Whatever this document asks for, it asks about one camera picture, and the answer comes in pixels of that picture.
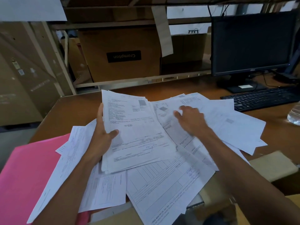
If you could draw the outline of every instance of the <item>desk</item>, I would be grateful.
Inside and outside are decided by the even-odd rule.
[[[264,84],[262,76],[256,77],[256,80]],[[269,85],[282,85],[273,80],[270,75],[266,76],[266,80]],[[209,99],[219,99],[220,96],[230,94],[227,90],[218,88],[216,78],[210,75],[122,88],[114,91],[145,96],[149,101],[163,100],[178,94],[193,92],[199,92]],[[60,98],[39,125],[30,143],[67,134],[71,132],[74,125],[87,125],[96,118],[101,101],[101,92]],[[258,147],[253,156],[244,153],[248,160],[280,150],[294,163],[300,164],[300,127],[287,121],[287,114],[293,106],[294,104],[286,104],[246,112],[250,116],[267,122],[261,138],[268,144],[268,146]]]

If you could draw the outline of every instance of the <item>monitor screen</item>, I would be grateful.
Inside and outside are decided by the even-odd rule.
[[[288,65],[296,12],[212,18],[212,75]]]

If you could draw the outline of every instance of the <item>water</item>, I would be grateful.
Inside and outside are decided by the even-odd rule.
[[[298,102],[289,112],[287,120],[295,125],[300,125],[300,102]]]

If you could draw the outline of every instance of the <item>person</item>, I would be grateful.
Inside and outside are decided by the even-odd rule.
[[[197,108],[181,106],[174,111],[181,127],[196,136],[219,168],[222,181],[250,224],[300,224],[300,209],[248,163],[228,148],[208,127]],[[93,167],[108,150],[118,130],[106,133],[103,104],[87,151],[33,225],[75,224],[81,199]]]

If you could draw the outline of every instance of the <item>monitor base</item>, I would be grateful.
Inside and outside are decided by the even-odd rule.
[[[234,74],[229,80],[218,81],[217,86],[224,88],[233,94],[267,89],[266,86],[247,79],[248,76],[249,74]]]

